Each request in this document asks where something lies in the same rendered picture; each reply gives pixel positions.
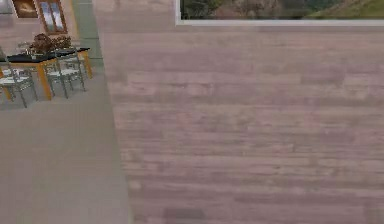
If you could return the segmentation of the white framed window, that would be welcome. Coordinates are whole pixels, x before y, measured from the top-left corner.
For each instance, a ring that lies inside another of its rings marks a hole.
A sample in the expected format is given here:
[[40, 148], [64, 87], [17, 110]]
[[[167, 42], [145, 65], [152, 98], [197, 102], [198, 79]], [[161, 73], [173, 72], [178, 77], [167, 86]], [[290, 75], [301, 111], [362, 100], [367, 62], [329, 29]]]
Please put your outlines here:
[[384, 27], [384, 0], [174, 0], [177, 25]]

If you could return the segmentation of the grey metal chair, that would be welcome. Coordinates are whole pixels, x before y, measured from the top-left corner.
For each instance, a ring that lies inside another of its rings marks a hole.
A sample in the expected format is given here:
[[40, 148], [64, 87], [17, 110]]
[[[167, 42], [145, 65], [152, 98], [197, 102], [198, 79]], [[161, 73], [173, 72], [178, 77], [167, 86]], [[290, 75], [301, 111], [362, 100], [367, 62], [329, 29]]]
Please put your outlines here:
[[53, 55], [55, 70], [46, 72], [51, 92], [55, 93], [53, 83], [59, 82], [64, 96], [68, 98], [66, 83], [69, 83], [70, 89], [74, 90], [72, 82], [75, 80], [78, 80], [82, 90], [86, 91], [78, 50], [76, 48], [56, 49]]
[[27, 68], [16, 68], [12, 65], [8, 56], [0, 47], [0, 71], [2, 67], [6, 68], [7, 74], [0, 78], [0, 88], [11, 92], [11, 100], [14, 100], [15, 93], [18, 92], [23, 106], [27, 107], [27, 102], [23, 94], [23, 91], [27, 88], [32, 90], [35, 100], [38, 100], [31, 71]]

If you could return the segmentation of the black top wooden table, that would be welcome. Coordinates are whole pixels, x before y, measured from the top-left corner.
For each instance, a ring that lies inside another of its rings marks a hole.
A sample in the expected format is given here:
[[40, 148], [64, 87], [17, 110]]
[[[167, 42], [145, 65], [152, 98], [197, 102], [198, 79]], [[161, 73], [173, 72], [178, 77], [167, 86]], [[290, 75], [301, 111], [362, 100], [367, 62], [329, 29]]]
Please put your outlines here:
[[[78, 50], [82, 71], [88, 76], [89, 79], [91, 79], [93, 74], [88, 56], [89, 48], [76, 49]], [[48, 100], [52, 99], [53, 93], [50, 90], [46, 72], [55, 70], [55, 59], [53, 52], [41, 56], [28, 56], [25, 54], [18, 54], [8, 56], [8, 58], [11, 64], [16, 67], [35, 67], [46, 98]]]

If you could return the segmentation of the wooden framed window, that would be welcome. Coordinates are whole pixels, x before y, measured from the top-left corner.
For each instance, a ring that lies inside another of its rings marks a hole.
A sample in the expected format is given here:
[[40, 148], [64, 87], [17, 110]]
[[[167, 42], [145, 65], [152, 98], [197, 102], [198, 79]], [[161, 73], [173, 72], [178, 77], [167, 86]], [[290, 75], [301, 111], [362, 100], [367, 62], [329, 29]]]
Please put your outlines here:
[[48, 35], [67, 34], [67, 26], [60, 0], [36, 0], [41, 21]]

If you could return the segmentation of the brown dried plant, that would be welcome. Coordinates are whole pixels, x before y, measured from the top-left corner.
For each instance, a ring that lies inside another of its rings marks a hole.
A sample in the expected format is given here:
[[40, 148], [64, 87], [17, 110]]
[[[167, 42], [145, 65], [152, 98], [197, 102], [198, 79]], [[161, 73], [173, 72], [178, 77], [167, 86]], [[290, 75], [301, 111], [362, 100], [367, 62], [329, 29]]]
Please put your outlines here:
[[56, 49], [69, 48], [71, 46], [71, 38], [69, 36], [58, 36], [50, 38], [48, 35], [41, 33], [34, 37], [29, 48], [38, 54], [45, 54]]

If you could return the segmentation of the brown framed picture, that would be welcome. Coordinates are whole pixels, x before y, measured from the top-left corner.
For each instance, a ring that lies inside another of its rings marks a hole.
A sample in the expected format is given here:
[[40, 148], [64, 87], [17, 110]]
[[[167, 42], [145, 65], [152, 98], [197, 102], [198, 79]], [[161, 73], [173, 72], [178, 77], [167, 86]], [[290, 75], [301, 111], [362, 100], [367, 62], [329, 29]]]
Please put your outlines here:
[[33, 0], [12, 0], [18, 18], [37, 18], [38, 13]]

